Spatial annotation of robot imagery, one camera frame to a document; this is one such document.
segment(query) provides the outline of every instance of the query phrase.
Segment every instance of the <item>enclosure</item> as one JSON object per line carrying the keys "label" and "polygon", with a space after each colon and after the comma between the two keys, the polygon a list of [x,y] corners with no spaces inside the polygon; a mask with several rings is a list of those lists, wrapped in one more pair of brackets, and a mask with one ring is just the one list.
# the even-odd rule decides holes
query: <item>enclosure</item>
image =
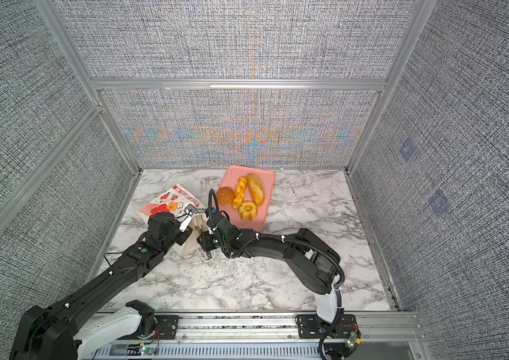
{"label": "enclosure", "polygon": [[[340,255],[351,358],[509,358],[509,2],[1,0],[0,359],[230,165],[276,174],[264,232]],[[157,358],[318,356],[277,260],[171,251],[96,316],[134,299],[184,319]]]}

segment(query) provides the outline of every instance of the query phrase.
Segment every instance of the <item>pink tray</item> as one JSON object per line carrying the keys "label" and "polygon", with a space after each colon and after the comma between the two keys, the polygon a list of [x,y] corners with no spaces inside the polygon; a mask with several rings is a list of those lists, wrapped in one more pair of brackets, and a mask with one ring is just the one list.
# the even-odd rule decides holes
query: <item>pink tray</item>
{"label": "pink tray", "polygon": [[[232,208],[232,205],[221,205],[220,209],[229,213],[230,222],[239,229],[253,229],[261,231],[266,221],[266,214],[268,213],[268,206],[271,203],[271,195],[274,189],[274,181],[276,180],[276,174],[268,170],[260,170],[254,168],[246,168],[239,165],[231,165],[226,170],[220,187],[228,186],[232,190],[236,189],[236,184],[241,176],[246,176],[249,173],[256,174],[262,182],[262,190],[264,191],[264,202],[258,207],[258,215],[254,220],[248,221],[241,219],[238,214],[238,210]],[[244,201],[252,201],[250,190],[246,187],[244,191]]]}

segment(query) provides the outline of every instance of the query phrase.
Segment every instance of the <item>black mounting plate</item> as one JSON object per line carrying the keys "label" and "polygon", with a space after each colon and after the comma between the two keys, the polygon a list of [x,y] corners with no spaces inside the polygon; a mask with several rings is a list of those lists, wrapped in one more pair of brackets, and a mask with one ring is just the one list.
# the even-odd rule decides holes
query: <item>black mounting plate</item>
{"label": "black mounting plate", "polygon": [[[316,314],[314,315],[297,315],[296,325],[298,327],[298,336],[301,339],[320,339],[324,331],[328,329],[330,324],[323,321]],[[350,335],[351,327],[348,325],[356,325],[356,318],[352,314],[343,314],[340,324],[336,327],[335,339],[346,339]]]}
{"label": "black mounting plate", "polygon": [[[157,326],[161,327],[158,334],[159,340],[174,340],[178,330],[178,316],[177,315],[155,315]],[[136,335],[127,335],[120,338],[121,340],[138,340],[141,343],[152,341],[152,336],[148,339],[139,339]]]}

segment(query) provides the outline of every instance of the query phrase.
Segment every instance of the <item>white marble surface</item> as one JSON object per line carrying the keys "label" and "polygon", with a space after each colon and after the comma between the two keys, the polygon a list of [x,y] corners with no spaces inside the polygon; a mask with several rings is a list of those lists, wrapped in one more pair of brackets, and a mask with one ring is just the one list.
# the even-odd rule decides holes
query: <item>white marble surface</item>
{"label": "white marble surface", "polygon": [[[205,204],[224,169],[146,170],[109,252],[122,251],[146,231],[137,211],[178,183]],[[338,252],[346,281],[343,306],[350,311],[389,310],[380,277],[341,170],[277,170],[263,232],[289,234],[307,227]],[[171,250],[146,277],[116,295],[105,309],[139,299],[157,310],[313,310],[313,293],[286,263],[268,258],[229,260],[219,250],[212,265],[197,252]],[[112,262],[118,255],[107,255]],[[106,262],[100,271],[107,268]]]}

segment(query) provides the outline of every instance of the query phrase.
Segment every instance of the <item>robotic arm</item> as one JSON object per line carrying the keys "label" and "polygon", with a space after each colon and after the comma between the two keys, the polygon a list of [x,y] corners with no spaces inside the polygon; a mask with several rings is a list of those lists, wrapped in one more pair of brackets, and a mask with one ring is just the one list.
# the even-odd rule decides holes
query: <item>robotic arm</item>
{"label": "robotic arm", "polygon": [[[212,199],[215,209],[211,207]],[[33,306],[26,311],[20,320],[10,359],[76,360],[125,335],[152,336],[157,328],[154,309],[138,300],[102,319],[87,321],[116,294],[161,263],[175,242],[182,245],[188,239],[192,229],[187,225],[197,210],[188,206],[185,211],[188,216],[182,222],[169,212],[151,216],[148,231],[99,276],[45,309]],[[229,259],[265,256],[283,260],[302,284],[315,293],[317,315],[330,324],[319,342],[319,352],[326,360],[322,343],[344,312],[340,297],[344,273],[338,265],[339,255],[308,229],[286,236],[237,229],[218,211],[214,190],[209,194],[207,213],[209,229],[198,238],[205,251],[220,248]]]}

